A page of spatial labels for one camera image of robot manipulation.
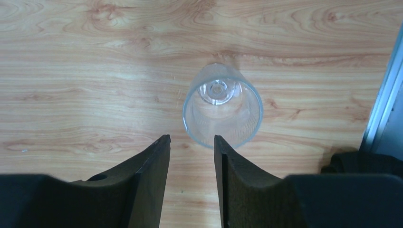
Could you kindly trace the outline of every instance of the light brown wooden tabletop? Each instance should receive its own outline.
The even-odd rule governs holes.
[[[172,139],[161,227],[219,227],[213,152],[182,105],[236,67],[264,119],[237,151],[284,177],[358,148],[401,0],[0,0],[0,172],[86,180]]]

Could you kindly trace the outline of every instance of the clear glass cup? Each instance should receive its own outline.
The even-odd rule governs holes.
[[[221,135],[237,148],[258,131],[263,103],[238,70],[214,63],[192,80],[182,116],[186,132],[197,143],[213,148],[214,136]]]

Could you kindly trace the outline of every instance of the glass bottom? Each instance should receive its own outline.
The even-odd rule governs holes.
[[[203,101],[212,105],[227,103],[234,95],[241,91],[239,82],[231,79],[217,79],[203,84],[198,92]]]

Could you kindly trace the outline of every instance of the empty glass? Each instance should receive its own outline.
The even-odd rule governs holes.
[[[186,132],[199,144],[213,148],[214,136],[221,135],[236,148],[258,131],[263,104],[238,70],[215,63],[192,80],[182,114]]]

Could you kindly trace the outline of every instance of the glass rim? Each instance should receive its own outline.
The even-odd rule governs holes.
[[[246,80],[246,79],[239,78],[239,77],[233,77],[233,76],[211,77],[211,78],[208,78],[208,79],[206,79],[206,80],[204,80],[204,81],[201,81],[199,84],[197,84],[197,85],[194,86],[193,88],[190,88],[190,90],[188,91],[188,93],[187,93],[187,95],[186,95],[185,102],[183,103],[183,109],[182,109],[182,120],[183,120],[183,124],[185,125],[185,130],[186,130],[187,134],[188,134],[193,140],[195,140],[198,144],[200,144],[200,145],[202,145],[202,146],[204,146],[204,147],[207,147],[207,148],[210,148],[210,149],[214,149],[214,146],[210,146],[210,145],[207,145],[207,144],[205,144],[205,143],[202,143],[200,140],[198,140],[198,139],[192,134],[192,132],[189,130],[189,128],[188,128],[188,126],[187,126],[187,124],[186,124],[185,112],[186,112],[186,108],[187,108],[187,106],[188,106],[188,102],[189,102],[191,96],[196,92],[196,90],[197,90],[200,86],[202,86],[202,85],[204,85],[205,83],[208,83],[208,82],[210,82],[210,81],[212,81],[212,80],[219,80],[219,79],[231,79],[231,80],[237,80],[237,81],[242,82],[242,83],[245,84],[250,90],[252,90],[253,94],[255,95],[255,98],[258,100],[258,103],[259,103],[259,120],[258,120],[258,124],[256,125],[255,129],[253,130],[252,134],[250,134],[250,136],[249,136],[247,139],[243,140],[241,143],[236,144],[236,145],[230,145],[232,148],[238,148],[238,147],[244,145],[246,142],[250,141],[250,140],[256,135],[256,133],[258,132],[258,130],[259,130],[259,128],[260,128],[260,125],[261,125],[261,123],[262,123],[262,121],[263,121],[263,114],[264,114],[263,102],[262,102],[262,99],[261,99],[261,97],[260,97],[258,91],[257,91],[256,88],[255,88],[248,80]]]

